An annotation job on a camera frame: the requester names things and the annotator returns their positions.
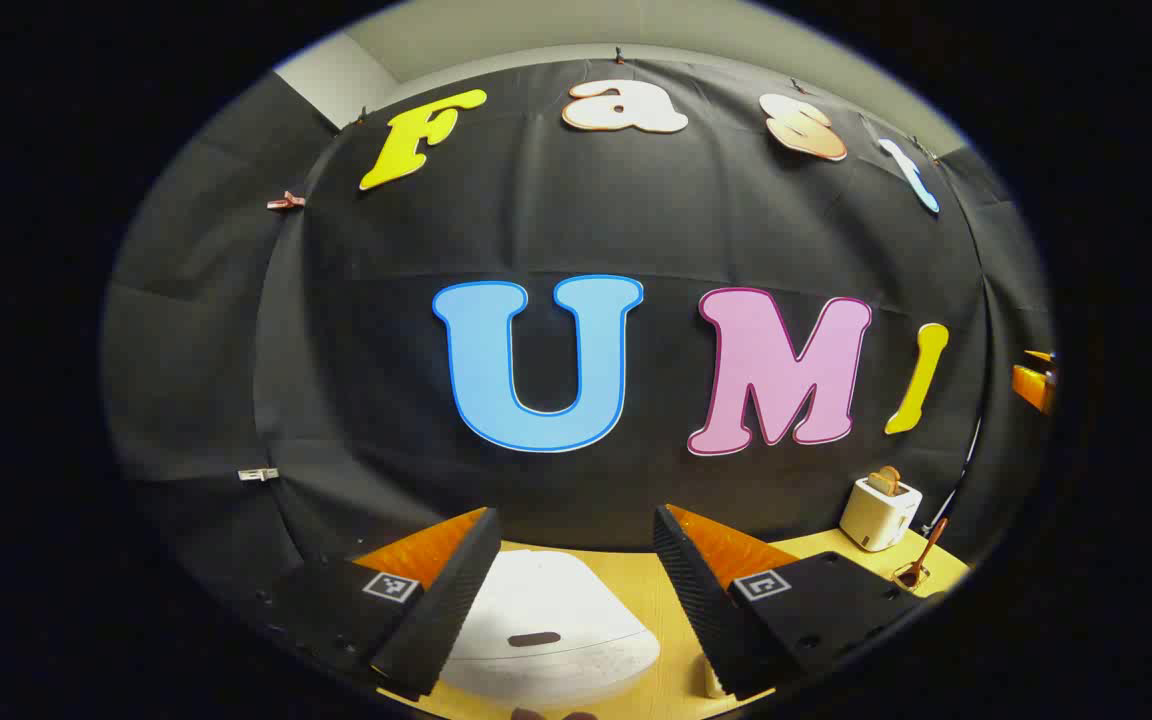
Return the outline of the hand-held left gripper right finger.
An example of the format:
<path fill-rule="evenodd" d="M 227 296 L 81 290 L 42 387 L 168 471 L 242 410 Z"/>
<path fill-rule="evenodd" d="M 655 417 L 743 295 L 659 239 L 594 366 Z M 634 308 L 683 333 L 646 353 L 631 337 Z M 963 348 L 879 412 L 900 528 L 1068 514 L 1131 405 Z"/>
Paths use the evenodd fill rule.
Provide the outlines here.
<path fill-rule="evenodd" d="M 927 602 L 840 553 L 799 559 L 675 505 L 657 507 L 653 548 L 737 700 L 832 673 Z"/>

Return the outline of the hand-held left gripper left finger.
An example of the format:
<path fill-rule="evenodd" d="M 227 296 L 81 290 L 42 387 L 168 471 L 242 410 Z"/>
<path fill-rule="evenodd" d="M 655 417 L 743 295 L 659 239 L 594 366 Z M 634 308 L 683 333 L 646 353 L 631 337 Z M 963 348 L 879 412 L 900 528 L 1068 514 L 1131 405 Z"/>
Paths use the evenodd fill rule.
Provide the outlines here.
<path fill-rule="evenodd" d="M 262 596 L 275 638 L 364 689 L 433 692 L 500 548 L 495 509 L 353 558 L 310 559 Z"/>

